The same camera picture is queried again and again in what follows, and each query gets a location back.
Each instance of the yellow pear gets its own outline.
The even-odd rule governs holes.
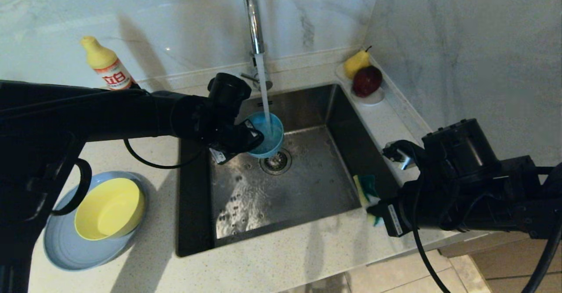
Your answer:
[[[343,71],[345,71],[346,77],[353,80],[357,71],[371,65],[371,63],[369,63],[369,48],[357,52],[357,54],[354,54],[343,63]]]

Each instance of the drain strainer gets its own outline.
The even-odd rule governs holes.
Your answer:
[[[279,152],[269,158],[259,159],[259,165],[265,173],[280,175],[291,167],[292,158],[287,149],[281,148]]]

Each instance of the marble wall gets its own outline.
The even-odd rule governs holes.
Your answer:
[[[500,158],[561,154],[562,0],[377,0],[365,45],[432,129],[475,117]]]
[[[363,42],[375,0],[259,0],[267,57]],[[0,79],[99,87],[96,36],[137,80],[249,61],[243,0],[0,0]]]

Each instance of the blue plate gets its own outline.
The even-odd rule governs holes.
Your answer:
[[[146,188],[142,184],[142,180],[130,172],[109,171],[96,174],[92,177],[92,183],[90,183],[90,189],[88,189],[88,191],[91,191],[100,183],[115,179],[116,177],[126,177],[134,181],[143,193],[148,207],[148,195]],[[66,193],[64,198],[56,205],[55,209],[62,209],[64,205],[70,202],[74,193],[76,193],[77,187],[78,186]],[[143,219],[144,215],[146,215],[146,211],[147,208],[144,209]],[[125,249],[127,243],[138,229],[137,226],[132,232],[118,239],[90,241],[83,239],[76,232],[74,228],[75,215],[76,210],[63,216],[51,215],[45,229],[43,242],[45,254],[52,264],[66,271],[91,269],[112,261],[112,259],[117,257],[123,249]]]

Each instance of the yellow green sponge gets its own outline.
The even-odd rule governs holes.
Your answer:
[[[359,201],[361,206],[366,209],[372,205],[376,205],[381,199],[375,191],[375,176],[374,175],[354,175],[353,181],[357,188]],[[367,213],[369,223],[373,226],[382,225],[383,220],[381,217],[376,217],[371,213]]]

